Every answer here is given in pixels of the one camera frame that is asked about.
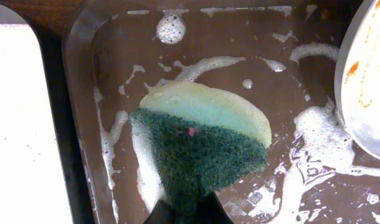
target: sponge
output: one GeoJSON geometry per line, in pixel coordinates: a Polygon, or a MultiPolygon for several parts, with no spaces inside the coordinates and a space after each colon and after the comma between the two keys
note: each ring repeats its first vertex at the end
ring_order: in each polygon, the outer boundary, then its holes
{"type": "Polygon", "coordinates": [[[187,220],[205,196],[262,170],[272,135],[247,100],[193,82],[153,90],[130,123],[134,141],[146,142],[141,150],[151,154],[167,203],[187,220]]]}

